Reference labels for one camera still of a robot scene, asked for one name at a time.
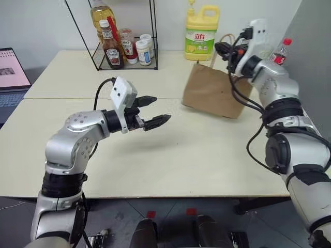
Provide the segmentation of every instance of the black cable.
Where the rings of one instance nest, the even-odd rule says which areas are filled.
[[[116,80],[116,78],[112,77],[111,79],[106,79],[106,80],[104,80],[104,81],[99,85],[99,87],[98,87],[98,89],[97,89],[97,92],[95,93],[93,110],[97,110],[97,104],[98,104],[99,93],[100,93],[102,87],[103,87],[106,83],[108,83],[108,82],[112,82],[112,83],[114,84],[114,83],[115,83],[115,80]],[[99,143],[96,143],[96,144],[95,144],[95,146],[94,146],[94,148],[93,148],[93,151],[92,151],[91,154],[89,155],[88,159],[90,159],[90,158],[94,155],[94,153],[96,152],[96,150],[97,150],[97,148],[98,148],[98,144],[99,144]]]
[[[236,78],[235,81],[233,81],[232,77],[231,77],[231,62],[232,62],[232,52],[233,52],[233,49],[234,47],[236,46],[236,44],[238,43],[239,39],[241,39],[241,35],[239,35],[239,37],[235,40],[235,42],[233,43],[233,45],[231,46],[231,49],[230,49],[230,54],[229,54],[229,61],[228,61],[228,76],[229,76],[229,81],[231,83],[231,93],[232,93],[232,96],[233,98],[241,103],[242,105],[244,106],[247,106],[247,107],[250,107],[258,112],[260,112],[261,114],[263,114],[264,112],[264,108],[259,105],[257,102],[249,99],[248,97],[244,96],[239,90],[238,88],[236,87],[236,83],[239,82],[241,79],[246,79],[247,77],[245,76],[241,76],[241,77],[238,77]],[[254,104],[254,105],[250,105],[246,102],[244,102],[243,100],[241,100],[236,94],[238,94],[239,97],[245,99],[246,101]],[[269,168],[267,165],[263,164],[262,162],[260,162],[257,158],[254,157],[254,155],[251,153],[250,151],[250,144],[254,141],[254,139],[261,133],[262,129],[264,127],[264,124],[262,123],[260,128],[258,129],[258,131],[252,136],[252,138],[250,138],[250,140],[247,142],[247,145],[246,145],[246,150],[247,150],[247,153],[248,155],[255,161],[257,162],[258,164],[260,164],[262,167],[266,168],[267,170],[275,173],[275,174],[278,174],[276,171],[274,171],[273,169]]]
[[[98,99],[99,99],[99,94],[100,94],[100,91],[102,89],[102,87],[108,83],[108,82],[112,82],[113,84],[115,83],[116,81],[116,78],[112,77],[110,79],[106,79],[104,80],[98,87],[97,89],[97,92],[95,93],[95,98],[94,98],[94,105],[93,105],[93,110],[97,110],[97,105],[98,105]],[[94,153],[96,152],[97,148],[98,148],[98,144],[99,143],[96,143],[95,146],[94,146],[94,149],[93,151],[91,152],[91,154],[89,155],[88,159],[90,159]],[[83,199],[83,206],[84,206],[84,223],[83,223],[83,232],[80,234],[77,242],[72,246],[72,248],[76,248],[76,246],[78,245],[80,239],[82,238],[82,236],[84,237],[84,240],[87,244],[87,246],[89,248],[92,248],[91,247],[91,244],[89,243],[88,241],[88,238],[87,238],[87,235],[86,235],[86,232],[85,232],[85,227],[86,227],[86,223],[87,223],[87,217],[88,217],[88,207],[87,207],[87,200],[86,200],[86,197],[85,197],[85,194],[84,194],[84,191],[82,191],[82,199]]]
[[[89,242],[88,236],[86,235],[86,232],[85,231],[83,232],[83,238],[85,240],[85,243],[87,244],[87,247],[88,248],[92,248],[91,243]]]
[[[232,74],[232,72],[231,72],[232,52],[233,52],[233,50],[234,50],[236,44],[238,43],[239,39],[241,39],[241,38],[242,38],[242,36],[239,35],[238,38],[235,40],[235,42],[233,43],[233,45],[232,45],[231,48],[230,48],[230,52],[229,52],[229,60],[228,60],[228,76],[229,76],[229,81],[230,81],[231,87],[232,87],[232,89],[233,89],[232,92],[236,92],[240,97],[242,97],[242,98],[245,99],[246,101],[248,101],[248,102],[254,104],[255,106],[250,105],[250,104],[248,104],[248,103],[246,103],[246,102],[244,102],[244,101],[240,101],[240,100],[236,97],[235,94],[233,94],[233,97],[234,97],[239,103],[241,103],[242,105],[247,106],[247,107],[249,107],[249,108],[252,108],[252,109],[254,109],[254,110],[256,110],[256,111],[258,111],[258,112],[260,112],[260,113],[262,114],[263,111],[264,111],[264,108],[263,108],[261,105],[259,105],[257,102],[255,102],[255,101],[249,99],[248,97],[244,96],[244,95],[243,95],[243,94],[237,89],[237,87],[235,86],[235,83],[233,82],[233,79],[232,79],[232,76],[231,76],[231,74]]]
[[[263,164],[262,162],[260,162],[256,157],[254,157],[254,155],[250,152],[250,149],[249,149],[249,146],[250,144],[253,142],[253,140],[259,136],[259,134],[261,133],[262,129],[263,129],[264,125],[263,123],[260,125],[260,128],[258,129],[258,131],[252,136],[252,138],[250,138],[250,140],[247,142],[247,145],[246,145],[246,150],[247,150],[247,153],[248,155],[255,161],[257,162],[258,164],[260,164],[261,166],[263,166],[264,168],[266,168],[267,170],[279,175],[278,172],[274,171],[273,169],[269,168],[267,165]]]
[[[229,53],[229,60],[228,60],[228,76],[229,76],[229,81],[231,83],[231,93],[232,93],[232,96],[234,97],[234,99],[236,101],[238,101],[239,103],[241,103],[242,105],[244,106],[247,106],[247,107],[250,107],[258,112],[260,112],[261,114],[263,114],[264,112],[264,108],[259,105],[257,102],[254,102],[253,100],[247,98],[246,96],[244,96],[238,89],[237,87],[235,86],[235,84],[241,80],[241,79],[244,79],[244,78],[247,78],[247,77],[244,77],[244,76],[241,76],[239,78],[237,78],[235,81],[233,81],[232,77],[231,77],[231,63],[232,63],[232,52],[236,46],[236,44],[238,43],[239,39],[243,38],[242,34],[240,34],[238,36],[238,38],[235,40],[235,42],[233,43],[233,45],[231,46],[230,48],[230,53]],[[253,105],[250,105],[246,102],[244,102],[243,100],[241,100],[238,96],[240,96],[241,98],[245,99],[246,101],[252,103]],[[273,169],[269,168],[268,166],[266,166],[265,164],[261,163],[258,159],[256,159],[253,154],[250,152],[250,149],[249,149],[249,146],[250,144],[252,143],[252,141],[261,133],[263,127],[266,127],[267,129],[270,129],[272,130],[273,132],[284,132],[284,133],[287,133],[287,132],[292,132],[292,133],[301,133],[301,134],[305,134],[307,136],[310,136],[310,137],[313,137],[315,139],[317,139],[318,141],[320,141],[321,143],[323,143],[330,151],[331,153],[331,143],[329,141],[327,141],[326,139],[324,139],[323,137],[315,134],[315,133],[311,133],[309,131],[306,131],[304,129],[301,129],[301,128],[295,128],[295,127],[289,127],[289,128],[284,128],[284,127],[272,127],[272,128],[269,128],[267,125],[265,125],[264,123],[261,124],[260,128],[258,129],[258,131],[253,135],[253,137],[248,141],[247,145],[246,145],[246,150],[248,152],[248,154],[250,155],[250,157],[255,161],[257,162],[258,164],[260,164],[261,166],[263,166],[264,168],[266,168],[267,170],[273,172],[273,173],[276,173],[278,174],[276,171],[274,171]],[[329,169],[329,167],[331,166],[331,156],[330,156],[330,159],[327,163],[327,165],[325,166],[324,168],[324,171],[327,171]]]

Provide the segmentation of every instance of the white table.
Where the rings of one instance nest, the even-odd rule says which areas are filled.
[[[132,81],[139,96],[159,98],[141,108],[143,118],[172,118],[156,130],[101,141],[86,170],[88,197],[288,196],[281,178],[246,153],[261,123],[258,113],[245,108],[230,120],[181,105],[193,64],[182,51],[161,51],[159,70],[98,72],[87,52],[59,52],[0,130],[0,196],[37,196],[47,140],[70,114],[92,110],[99,84],[116,75]],[[214,68],[224,71],[226,63],[218,58]],[[110,88],[100,93],[100,109],[112,109]],[[255,90],[251,98],[258,99]],[[251,148],[261,161],[265,143],[260,135]]]
[[[181,98],[194,63],[184,59],[182,51],[160,51],[158,70],[97,71],[87,52],[61,51],[25,98],[94,98],[99,84],[116,75],[131,81],[141,96]],[[209,66],[210,61],[202,64]],[[218,57],[214,68],[225,70],[226,66]],[[104,87],[99,97],[107,98],[109,92],[110,88]]]
[[[86,173],[90,198],[287,196],[281,178],[256,164],[245,150],[257,130],[258,113],[245,108],[238,120],[187,108],[180,99],[159,99],[141,108],[145,119],[172,118],[144,132],[112,134],[99,143]],[[111,109],[100,99],[100,109]],[[0,195],[36,197],[44,175],[47,140],[72,113],[91,110],[92,99],[25,99],[0,130]],[[264,159],[266,138],[252,152]]]

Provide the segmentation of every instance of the plastic bottle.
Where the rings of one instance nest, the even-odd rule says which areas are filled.
[[[291,45],[291,43],[292,43],[291,39],[285,38],[283,40],[283,43],[279,45],[279,47],[277,47],[277,49],[273,52],[270,59],[280,66],[284,64],[286,57],[288,55],[287,47]]]
[[[102,30],[99,24],[100,20],[107,20],[108,17],[111,17],[113,23],[116,25],[116,19],[113,11],[106,5],[102,0],[91,0],[91,17],[94,27],[97,29],[97,36],[102,45],[103,37]]]
[[[124,61],[122,51],[120,45],[113,37],[109,22],[107,20],[100,20],[99,24],[103,35],[102,49],[104,50],[109,66],[112,69],[123,68]]]
[[[198,14],[192,8],[195,0],[189,0],[187,11],[185,57],[189,60],[210,60],[214,48],[215,33],[218,28],[220,9],[217,6],[203,6]],[[206,11],[215,15],[206,16]]]
[[[130,64],[138,62],[138,54],[136,51],[136,43],[134,42],[134,36],[132,31],[128,28],[122,28],[119,30],[121,36],[121,42],[124,49],[124,53]]]
[[[149,53],[151,54],[151,58],[153,58],[154,57],[154,45],[152,43],[151,35],[144,34],[144,35],[141,35],[139,38],[140,38],[140,40],[146,40],[147,41],[148,47],[149,47]]]
[[[149,53],[149,46],[146,40],[138,40],[136,42],[136,48],[138,52],[139,62],[142,66],[148,66],[151,64],[151,55]]]

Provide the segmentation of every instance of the brown paper bag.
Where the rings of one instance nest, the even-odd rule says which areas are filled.
[[[183,105],[215,115],[238,118],[244,106],[233,98],[228,74],[211,67],[199,63],[193,66],[184,90]],[[247,80],[238,81],[236,86],[246,97],[252,91]]]

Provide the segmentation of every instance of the white jar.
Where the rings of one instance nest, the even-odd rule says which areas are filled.
[[[151,58],[153,58],[154,57],[154,46],[153,46],[151,35],[149,35],[149,34],[141,35],[140,40],[146,40],[147,41],[148,47],[149,47],[149,53],[151,54]]]
[[[142,66],[151,64],[151,55],[149,53],[149,46],[146,40],[138,40],[136,42],[136,49],[138,53],[139,62]]]

